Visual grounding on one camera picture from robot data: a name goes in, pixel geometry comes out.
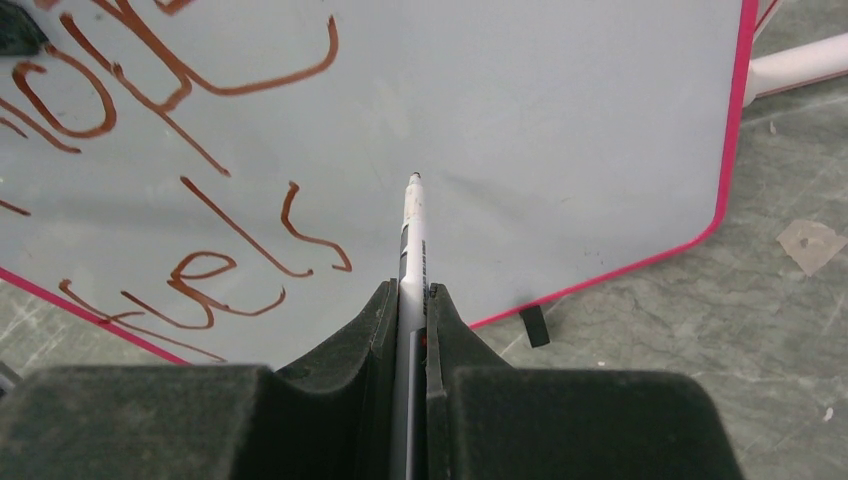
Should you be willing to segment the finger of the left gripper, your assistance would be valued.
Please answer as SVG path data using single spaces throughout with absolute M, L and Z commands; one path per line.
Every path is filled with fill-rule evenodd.
M 1 56 L 32 57 L 49 40 L 35 20 L 20 5 L 1 0 Z

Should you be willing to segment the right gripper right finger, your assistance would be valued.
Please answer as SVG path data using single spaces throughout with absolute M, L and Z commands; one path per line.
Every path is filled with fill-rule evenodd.
M 717 408 L 666 371 L 509 365 L 433 284 L 427 307 L 431 479 L 739 479 Z

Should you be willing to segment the white whiteboard marker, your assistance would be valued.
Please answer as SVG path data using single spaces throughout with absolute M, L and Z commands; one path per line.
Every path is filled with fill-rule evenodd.
M 423 183 L 421 174 L 415 172 L 405 189 L 401 231 L 390 479 L 421 479 L 425 476 L 423 401 L 429 290 L 424 217 Z

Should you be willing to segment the red-framed whiteboard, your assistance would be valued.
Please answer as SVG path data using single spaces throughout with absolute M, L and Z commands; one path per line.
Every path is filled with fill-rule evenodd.
M 681 252 L 728 199 L 754 1 L 26 1 L 1 277 L 172 362 L 303 355 L 399 270 L 466 322 Z

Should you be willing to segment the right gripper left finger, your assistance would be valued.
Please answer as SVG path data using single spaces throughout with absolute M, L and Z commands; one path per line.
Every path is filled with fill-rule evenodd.
M 62 366 L 1 403 L 5 479 L 384 479 L 398 287 L 279 370 Z

